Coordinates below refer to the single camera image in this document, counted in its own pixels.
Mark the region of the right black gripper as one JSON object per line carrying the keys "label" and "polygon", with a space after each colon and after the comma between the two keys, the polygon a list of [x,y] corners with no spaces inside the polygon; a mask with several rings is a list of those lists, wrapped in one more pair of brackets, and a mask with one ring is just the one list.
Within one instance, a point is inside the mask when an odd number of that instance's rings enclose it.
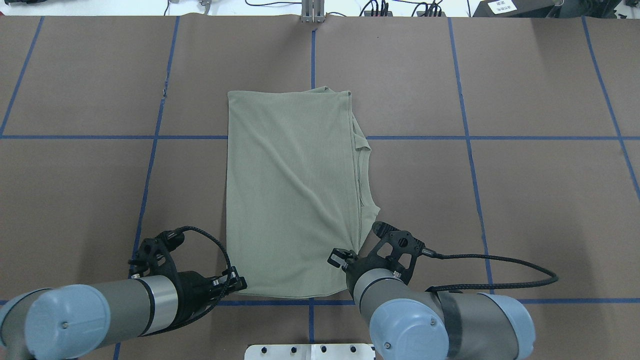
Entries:
{"label": "right black gripper", "polygon": [[348,292],[355,292],[357,281],[369,271],[382,271],[377,278],[394,278],[393,272],[389,269],[389,261],[379,255],[358,257],[358,253],[344,248],[333,248],[327,263],[332,267],[341,269],[346,275],[346,287]]}

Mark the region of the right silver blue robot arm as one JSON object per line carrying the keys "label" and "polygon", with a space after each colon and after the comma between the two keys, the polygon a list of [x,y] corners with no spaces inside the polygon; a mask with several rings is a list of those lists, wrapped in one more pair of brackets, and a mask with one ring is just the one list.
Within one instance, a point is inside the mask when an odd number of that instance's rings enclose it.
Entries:
{"label": "right silver blue robot arm", "polygon": [[347,289],[384,360],[525,360],[537,339],[518,300],[487,292],[414,291],[383,264],[334,248],[327,259]]}

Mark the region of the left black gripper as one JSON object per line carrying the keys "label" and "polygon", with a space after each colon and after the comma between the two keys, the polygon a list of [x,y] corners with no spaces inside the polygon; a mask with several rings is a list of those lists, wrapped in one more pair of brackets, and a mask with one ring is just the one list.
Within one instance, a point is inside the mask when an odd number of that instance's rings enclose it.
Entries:
{"label": "left black gripper", "polygon": [[178,272],[178,310],[174,323],[185,323],[200,316],[217,297],[226,297],[246,290],[244,276],[236,272],[205,277],[196,271]]}

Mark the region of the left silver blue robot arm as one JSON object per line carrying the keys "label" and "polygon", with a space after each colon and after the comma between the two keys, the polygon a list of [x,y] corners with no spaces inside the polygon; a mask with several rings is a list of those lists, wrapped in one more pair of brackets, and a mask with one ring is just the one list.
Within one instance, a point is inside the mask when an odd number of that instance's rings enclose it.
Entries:
{"label": "left silver blue robot arm", "polygon": [[25,292],[1,308],[1,346],[9,360],[71,360],[138,337],[183,328],[227,294],[247,288],[235,268],[133,276]]}

